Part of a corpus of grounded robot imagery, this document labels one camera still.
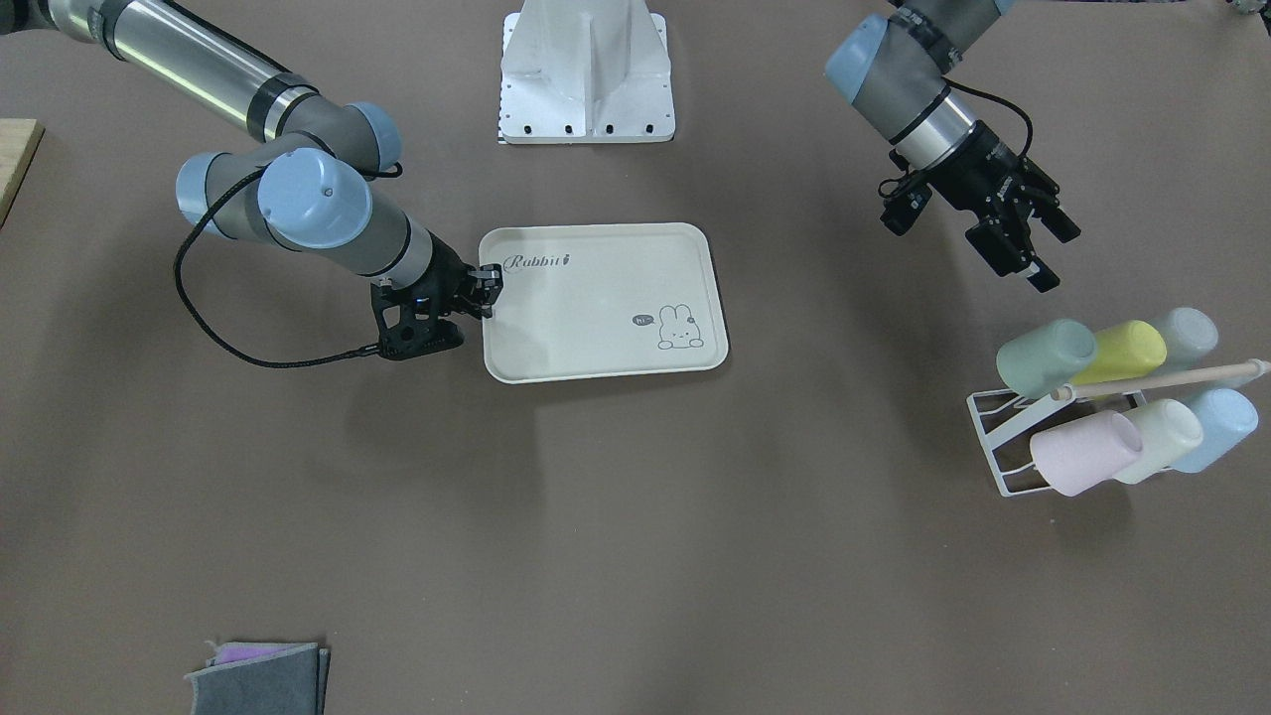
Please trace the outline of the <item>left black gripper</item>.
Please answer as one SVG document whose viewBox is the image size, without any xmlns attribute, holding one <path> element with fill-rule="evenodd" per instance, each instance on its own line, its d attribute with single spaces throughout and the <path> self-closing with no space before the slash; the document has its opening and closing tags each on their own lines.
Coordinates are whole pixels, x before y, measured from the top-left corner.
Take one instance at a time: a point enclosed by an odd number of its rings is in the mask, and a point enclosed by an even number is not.
<svg viewBox="0 0 1271 715">
<path fill-rule="evenodd" d="M 969 244 L 996 276 L 1022 273 L 1040 293 L 1057 288 L 1060 277 L 1037 257 L 1030 220 L 1038 217 L 1063 243 L 1082 236 L 1063 211 L 1059 190 L 1052 177 L 982 121 L 974 122 L 948 157 L 918 171 L 918 208 L 935 192 L 949 207 L 974 212 L 979 221 L 966 231 Z"/>
</svg>

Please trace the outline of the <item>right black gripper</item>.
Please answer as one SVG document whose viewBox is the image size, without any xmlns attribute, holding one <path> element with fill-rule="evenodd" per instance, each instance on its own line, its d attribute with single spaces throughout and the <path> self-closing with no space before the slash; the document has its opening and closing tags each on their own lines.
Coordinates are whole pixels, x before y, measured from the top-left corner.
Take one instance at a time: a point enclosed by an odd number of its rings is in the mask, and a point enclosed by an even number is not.
<svg viewBox="0 0 1271 715">
<path fill-rule="evenodd" d="M 419 279 L 403 290 L 416 312 L 431 317 L 458 312 L 474 320 L 489 320 L 494 315 L 496 293 L 503 288 L 502 265 L 466 264 L 435 234 L 430 232 L 428 237 L 431 262 Z"/>
</svg>

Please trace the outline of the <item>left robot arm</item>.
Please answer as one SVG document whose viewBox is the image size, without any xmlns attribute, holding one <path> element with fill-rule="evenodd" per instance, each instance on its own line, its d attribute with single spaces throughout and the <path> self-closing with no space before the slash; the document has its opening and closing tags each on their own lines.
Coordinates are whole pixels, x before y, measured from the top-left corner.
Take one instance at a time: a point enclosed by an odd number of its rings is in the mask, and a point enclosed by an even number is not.
<svg viewBox="0 0 1271 715">
<path fill-rule="evenodd" d="M 949 70 L 1008 10 L 1008 1 L 899 1 L 894 14 L 867 17 L 831 55 L 827 80 L 891 144 L 902 175 L 881 182 L 881 221 L 902 235 L 941 194 L 977 222 L 966 239 L 998 276 L 1023 273 L 1038 291 L 1060 279 L 1037 257 L 1030 220 L 1057 240 L 1079 226 L 1059 199 L 1057 182 L 1014 151 L 963 103 L 969 88 Z"/>
</svg>

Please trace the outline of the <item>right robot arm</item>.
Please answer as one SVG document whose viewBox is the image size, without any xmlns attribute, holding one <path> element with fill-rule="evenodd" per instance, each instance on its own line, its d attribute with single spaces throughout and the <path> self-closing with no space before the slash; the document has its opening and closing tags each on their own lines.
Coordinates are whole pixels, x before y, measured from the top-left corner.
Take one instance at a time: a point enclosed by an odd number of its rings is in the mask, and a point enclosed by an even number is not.
<svg viewBox="0 0 1271 715">
<path fill-rule="evenodd" d="M 393 118 L 341 103 L 177 1 L 5 1 L 3 32 L 47 30 L 144 70 L 253 140 L 206 151 L 177 178 L 191 224 L 236 241 L 324 257 L 421 320 L 486 320 L 494 267 L 464 262 L 372 182 L 399 166 Z"/>
</svg>

